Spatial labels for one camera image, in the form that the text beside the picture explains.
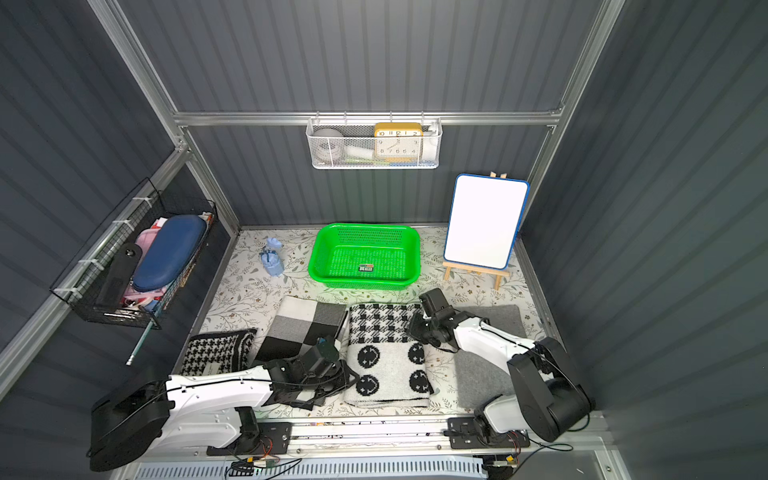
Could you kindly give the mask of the dark grey scarf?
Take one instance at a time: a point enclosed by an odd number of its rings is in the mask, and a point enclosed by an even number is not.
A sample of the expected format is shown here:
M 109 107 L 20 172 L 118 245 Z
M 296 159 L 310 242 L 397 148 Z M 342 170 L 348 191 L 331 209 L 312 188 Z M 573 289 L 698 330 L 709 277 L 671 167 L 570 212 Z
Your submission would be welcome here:
M 486 318 L 490 325 L 512 335 L 527 337 L 517 305 L 467 307 L 469 313 Z M 454 355 L 457 404 L 475 410 L 498 396 L 514 394 L 508 373 L 477 354 L 461 350 Z

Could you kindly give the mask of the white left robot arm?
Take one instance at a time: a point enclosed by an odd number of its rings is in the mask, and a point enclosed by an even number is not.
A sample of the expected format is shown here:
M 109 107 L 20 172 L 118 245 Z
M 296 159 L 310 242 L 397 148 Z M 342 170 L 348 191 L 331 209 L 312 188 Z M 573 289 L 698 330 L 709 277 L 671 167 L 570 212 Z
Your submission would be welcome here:
M 330 339 L 237 372 L 161 377 L 148 369 L 93 405 L 89 466 L 108 472 L 149 452 L 188 449 L 271 454 L 278 442 L 258 424 L 257 410 L 273 404 L 313 409 L 359 380 Z

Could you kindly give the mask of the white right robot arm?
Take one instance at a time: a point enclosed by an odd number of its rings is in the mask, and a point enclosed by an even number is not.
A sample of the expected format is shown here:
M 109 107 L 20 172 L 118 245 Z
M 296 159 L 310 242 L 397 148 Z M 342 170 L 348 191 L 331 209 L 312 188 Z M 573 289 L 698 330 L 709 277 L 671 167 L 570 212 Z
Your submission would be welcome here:
M 514 394 L 498 396 L 475 413 L 479 438 L 529 430 L 552 442 L 595 409 L 578 369 L 558 340 L 534 341 L 507 333 L 484 317 L 451 306 L 439 288 L 419 300 L 421 311 L 408 326 L 412 339 L 472 353 L 509 375 Z

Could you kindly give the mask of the smiley face patterned scarf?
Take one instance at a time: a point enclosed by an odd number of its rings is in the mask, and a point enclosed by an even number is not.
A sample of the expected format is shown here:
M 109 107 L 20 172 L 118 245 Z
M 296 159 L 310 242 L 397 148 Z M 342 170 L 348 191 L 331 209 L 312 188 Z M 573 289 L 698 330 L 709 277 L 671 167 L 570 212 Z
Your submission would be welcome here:
M 424 346 L 409 335 L 418 304 L 357 304 L 349 309 L 346 362 L 359 375 L 344 402 L 356 408 L 425 408 L 433 388 Z

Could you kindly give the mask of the grey black checked scarf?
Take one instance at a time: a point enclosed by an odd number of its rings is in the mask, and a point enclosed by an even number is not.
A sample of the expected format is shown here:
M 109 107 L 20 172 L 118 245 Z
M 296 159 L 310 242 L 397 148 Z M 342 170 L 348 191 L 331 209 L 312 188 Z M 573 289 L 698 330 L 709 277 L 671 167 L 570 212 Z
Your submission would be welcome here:
M 285 297 L 255 359 L 293 358 L 307 352 L 319 339 L 340 340 L 347 311 L 343 304 Z

